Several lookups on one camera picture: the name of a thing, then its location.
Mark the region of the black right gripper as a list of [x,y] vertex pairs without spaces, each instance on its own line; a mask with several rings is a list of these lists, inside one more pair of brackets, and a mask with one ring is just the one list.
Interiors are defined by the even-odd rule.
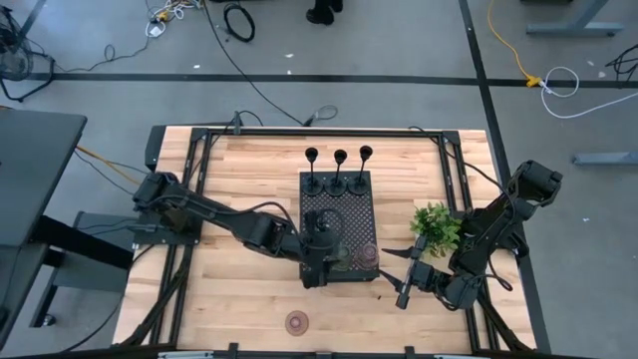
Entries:
[[380,269],[379,273],[387,279],[395,291],[399,293],[396,306],[406,309],[410,300],[410,291],[413,286],[424,292],[434,292],[436,283],[441,279],[442,273],[433,266],[420,261],[425,252],[428,239],[424,235],[416,238],[415,244],[406,249],[383,248],[383,251],[398,257],[407,258],[410,264],[406,277],[401,280],[392,274]]

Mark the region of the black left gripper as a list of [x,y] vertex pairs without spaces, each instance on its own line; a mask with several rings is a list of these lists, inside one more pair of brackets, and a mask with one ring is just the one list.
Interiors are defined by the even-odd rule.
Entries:
[[[326,285],[326,269],[324,259],[333,249],[345,249],[345,244],[341,241],[333,243],[332,232],[330,230],[308,229],[303,237],[303,264],[301,280],[306,289]],[[330,270],[328,277],[347,277],[349,270]]]

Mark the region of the clear ribbed glass candle holder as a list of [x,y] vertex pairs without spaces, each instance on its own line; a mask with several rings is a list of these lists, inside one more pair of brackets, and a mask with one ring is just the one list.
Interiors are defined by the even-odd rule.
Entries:
[[352,265],[353,255],[350,247],[340,244],[329,260],[332,271],[348,271]]

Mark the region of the black perforated metal shelf riser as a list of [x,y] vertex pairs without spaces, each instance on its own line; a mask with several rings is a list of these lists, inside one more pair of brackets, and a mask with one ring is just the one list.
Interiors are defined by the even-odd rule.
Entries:
[[[358,174],[359,171],[342,171],[340,178],[343,180],[345,187],[348,182]],[[363,195],[355,195],[348,189],[341,196],[332,196],[323,188],[317,195],[307,195],[303,191],[299,193],[299,213],[303,215],[306,211],[321,208],[335,208],[340,211],[345,218],[345,231],[341,237],[337,236],[338,220],[332,213],[327,214],[330,231],[336,236],[336,241],[341,241],[348,245],[352,251],[353,260],[347,277],[328,277],[327,273],[331,270],[329,260],[333,251],[326,257],[326,285],[339,282],[364,282],[372,281],[379,276],[379,263],[375,270],[361,270],[354,262],[355,254],[358,249],[371,242],[378,248],[376,223],[373,204],[372,179],[371,173],[364,171],[364,177],[370,186],[369,191]]]

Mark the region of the green plant in white pot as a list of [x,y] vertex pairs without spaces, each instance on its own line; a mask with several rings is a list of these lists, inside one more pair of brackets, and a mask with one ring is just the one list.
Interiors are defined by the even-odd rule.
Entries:
[[459,247],[461,223],[442,202],[429,202],[426,207],[416,209],[410,230],[426,238],[426,252],[430,256],[445,257]]

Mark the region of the grey desk foot bar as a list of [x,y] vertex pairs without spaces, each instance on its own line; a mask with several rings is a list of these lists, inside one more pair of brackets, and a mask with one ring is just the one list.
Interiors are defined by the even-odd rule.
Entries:
[[576,154],[577,166],[638,166],[638,152]]

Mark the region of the person's shoe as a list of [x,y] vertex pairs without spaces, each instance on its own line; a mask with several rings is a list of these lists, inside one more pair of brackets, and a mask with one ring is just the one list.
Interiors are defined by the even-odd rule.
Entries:
[[306,12],[306,19],[313,24],[331,25],[334,14],[343,11],[344,0],[315,0],[314,6]]

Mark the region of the grey desk leg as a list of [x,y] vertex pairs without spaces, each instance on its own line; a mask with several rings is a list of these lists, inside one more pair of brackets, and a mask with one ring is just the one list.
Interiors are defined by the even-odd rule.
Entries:
[[588,4],[566,22],[536,23],[526,26],[526,34],[560,37],[614,37],[625,29],[621,23],[596,22],[594,18],[609,0],[587,0]]

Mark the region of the dark grey desk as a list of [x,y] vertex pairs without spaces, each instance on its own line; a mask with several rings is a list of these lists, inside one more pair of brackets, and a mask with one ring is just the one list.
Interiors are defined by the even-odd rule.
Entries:
[[82,115],[0,110],[0,350],[52,246],[127,269],[133,254],[44,214]]

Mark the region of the black floor fan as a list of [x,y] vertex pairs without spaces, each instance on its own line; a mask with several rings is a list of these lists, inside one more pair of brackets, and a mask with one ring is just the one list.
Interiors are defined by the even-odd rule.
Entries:
[[[13,16],[13,10],[0,4],[0,89],[8,100],[23,103],[28,97],[48,87],[54,80],[56,61],[44,51],[36,52],[29,45],[28,33],[47,0],[37,0],[35,7],[22,25]],[[6,81],[21,82],[29,78],[34,67],[34,58],[41,57],[49,63],[46,81],[22,96],[12,96]]]

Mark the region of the black table frame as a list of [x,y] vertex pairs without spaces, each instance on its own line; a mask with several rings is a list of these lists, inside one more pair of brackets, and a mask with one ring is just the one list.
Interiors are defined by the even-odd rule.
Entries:
[[[457,209],[480,207],[497,195],[486,134],[463,130],[459,137],[466,170],[424,134],[408,130],[251,128],[212,147],[203,191],[237,209],[276,201],[297,214],[299,176],[309,170],[307,148],[318,150],[317,171],[333,170],[340,149],[348,155],[345,169],[355,171],[361,167],[360,148],[369,146],[373,154],[365,169],[372,175],[379,263],[400,277],[407,261],[383,248],[413,243],[410,222],[417,208],[446,201]],[[450,311],[420,291],[412,292],[406,309],[395,301],[396,292],[383,277],[306,289],[295,263],[249,251],[226,230],[205,225],[192,255],[175,341],[180,349],[224,350],[236,344],[244,351],[335,354],[398,353],[409,346],[420,353],[504,347],[479,308]],[[301,336],[285,329],[294,310],[309,318]]]

